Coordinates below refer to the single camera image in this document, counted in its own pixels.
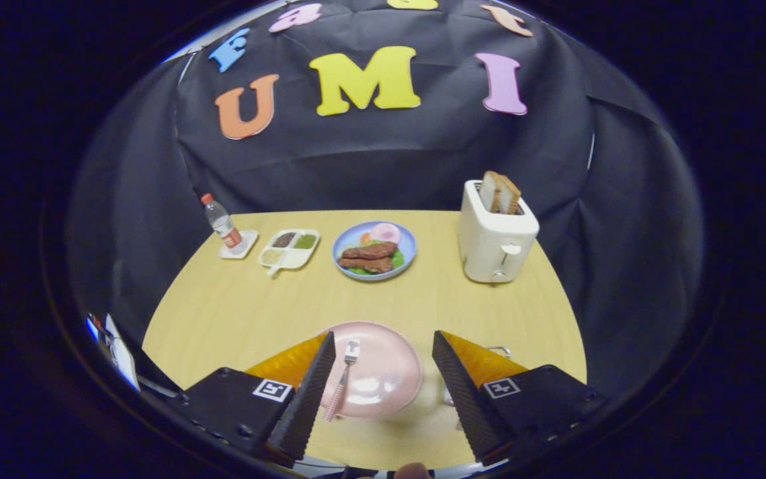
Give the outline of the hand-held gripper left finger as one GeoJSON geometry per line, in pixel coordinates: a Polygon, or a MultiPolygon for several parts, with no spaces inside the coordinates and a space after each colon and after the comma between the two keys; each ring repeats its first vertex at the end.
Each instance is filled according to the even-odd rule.
{"type": "Polygon", "coordinates": [[[174,410],[218,442],[294,466],[304,457],[332,365],[325,331],[245,371],[221,367],[174,397],[174,410]]]}

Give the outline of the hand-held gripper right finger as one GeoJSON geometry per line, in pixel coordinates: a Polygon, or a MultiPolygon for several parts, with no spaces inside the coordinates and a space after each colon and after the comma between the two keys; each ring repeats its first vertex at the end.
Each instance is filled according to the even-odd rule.
{"type": "Polygon", "coordinates": [[[526,368],[449,331],[435,331],[432,358],[484,466],[529,462],[561,448],[609,401],[557,366],[526,368]]]}

